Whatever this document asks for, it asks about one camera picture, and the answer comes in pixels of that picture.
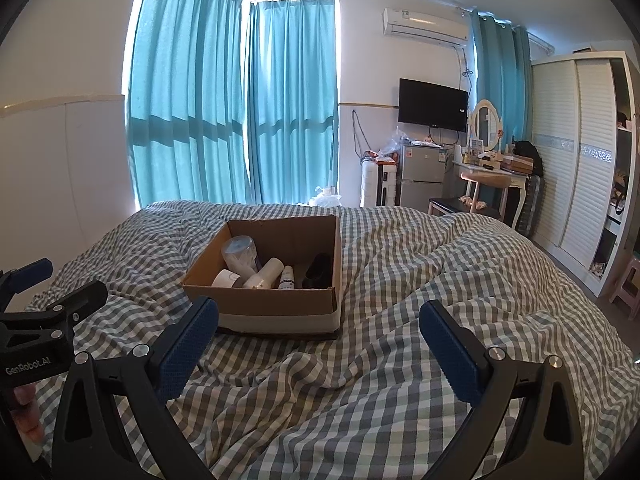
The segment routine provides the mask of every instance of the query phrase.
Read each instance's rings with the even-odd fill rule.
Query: black backpack
[[[515,155],[528,156],[533,159],[533,174],[537,176],[544,176],[544,168],[542,166],[542,158],[536,147],[528,140],[519,140],[516,142],[516,147],[513,149]]]

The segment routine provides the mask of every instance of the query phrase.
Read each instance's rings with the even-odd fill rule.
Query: bed
[[[492,219],[408,208],[153,204],[66,264],[37,310],[97,278],[107,305],[76,327],[76,351],[114,357],[151,342],[190,306],[180,280],[229,219],[335,214],[342,232],[342,331],[300,342],[216,335],[183,395],[168,404],[219,479],[421,478],[460,427],[453,395],[418,331],[440,299],[486,346],[567,363],[580,411],[586,478],[595,479],[640,417],[640,367],[604,315],[528,240]],[[38,384],[50,455],[64,376]],[[130,409],[119,409],[153,469]],[[482,472],[513,427],[513,401]]]

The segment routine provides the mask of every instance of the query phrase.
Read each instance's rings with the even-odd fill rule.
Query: chair seat
[[[469,213],[471,208],[460,202],[459,198],[430,198],[429,202],[434,207],[445,213]],[[476,214],[490,216],[496,220],[500,219],[500,211],[493,207],[485,207],[484,209],[476,209]]]

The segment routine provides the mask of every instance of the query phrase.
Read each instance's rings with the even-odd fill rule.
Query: chair backrest
[[[483,186],[504,189],[511,185],[511,177],[509,175],[491,174],[491,173],[462,173],[460,178]]]

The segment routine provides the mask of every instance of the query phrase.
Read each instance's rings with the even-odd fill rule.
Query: metal screw
[[[135,357],[144,357],[149,353],[149,347],[147,345],[138,345],[133,349],[133,355]]]
[[[89,354],[87,352],[80,352],[75,358],[77,365],[83,365],[88,360],[89,360]]]
[[[562,365],[564,365],[562,359],[557,355],[549,356],[549,364],[552,365],[553,368],[561,368]]]
[[[505,352],[499,346],[492,346],[489,348],[489,357],[494,361],[502,361],[505,357],[507,357],[507,352]]]

